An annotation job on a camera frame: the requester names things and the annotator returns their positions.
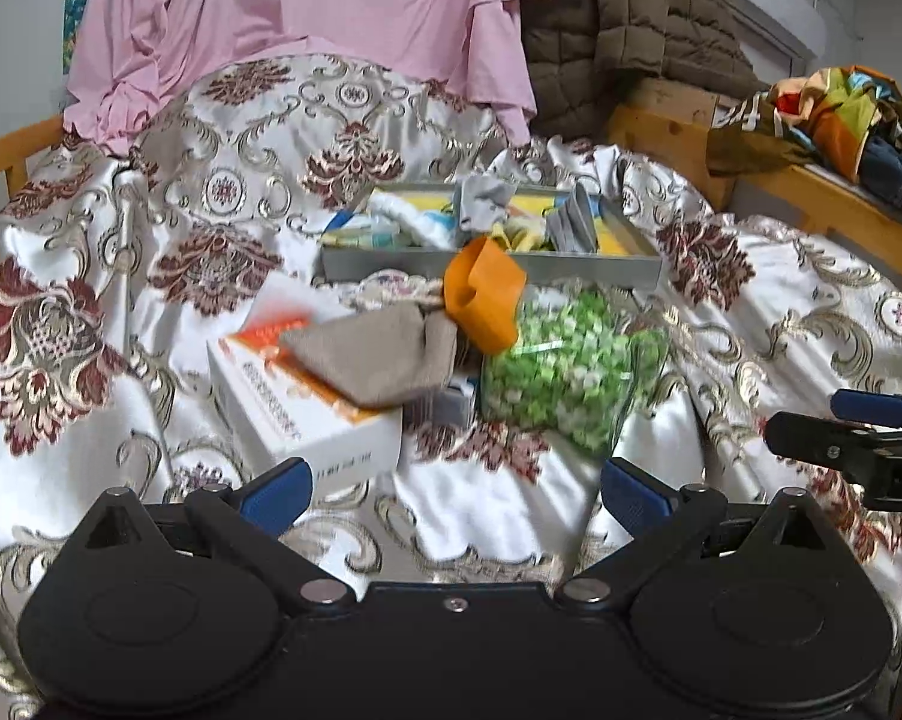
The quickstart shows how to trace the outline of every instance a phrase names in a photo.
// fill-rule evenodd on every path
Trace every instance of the pink cloth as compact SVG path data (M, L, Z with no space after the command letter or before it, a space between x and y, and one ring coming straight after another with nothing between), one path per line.
M205 74L269 56L366 59L498 110L529 139L534 93L518 0L88 0L66 127L124 155L148 119Z

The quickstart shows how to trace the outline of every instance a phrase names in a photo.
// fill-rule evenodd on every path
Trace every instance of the puffer jacket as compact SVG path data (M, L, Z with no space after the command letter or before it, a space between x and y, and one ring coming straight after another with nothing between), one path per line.
M540 135L600 137L645 76L733 98L766 89L723 0L524 0L521 31Z

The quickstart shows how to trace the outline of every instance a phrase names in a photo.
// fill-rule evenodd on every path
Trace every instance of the white box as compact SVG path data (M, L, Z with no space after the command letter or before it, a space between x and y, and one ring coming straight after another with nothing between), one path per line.
M401 409L364 410L296 365L277 338L350 314L333 295L272 272L240 331L208 343L215 398L256 476L291 457L311 466L312 499L395 470Z

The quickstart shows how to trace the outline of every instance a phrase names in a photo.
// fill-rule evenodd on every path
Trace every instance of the bag of green vegetables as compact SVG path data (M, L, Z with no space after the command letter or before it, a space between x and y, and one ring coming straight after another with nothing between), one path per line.
M647 404L668 350L657 328L598 290L541 290L518 309L518 340L485 357L486 419L553 429L589 452L611 453L627 415Z

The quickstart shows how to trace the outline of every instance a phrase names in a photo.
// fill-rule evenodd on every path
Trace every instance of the silver bolt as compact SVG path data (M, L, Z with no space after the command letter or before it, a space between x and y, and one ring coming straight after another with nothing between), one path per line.
M572 601L582 604L596 604L611 595L611 588L600 579L572 579L563 590Z
M312 604L334 604L347 595L347 585L336 579L313 579L306 581L299 592Z
M448 611L454 611L454 613L461 613L464 611L468 603L464 598L445 598L443 601L444 608Z

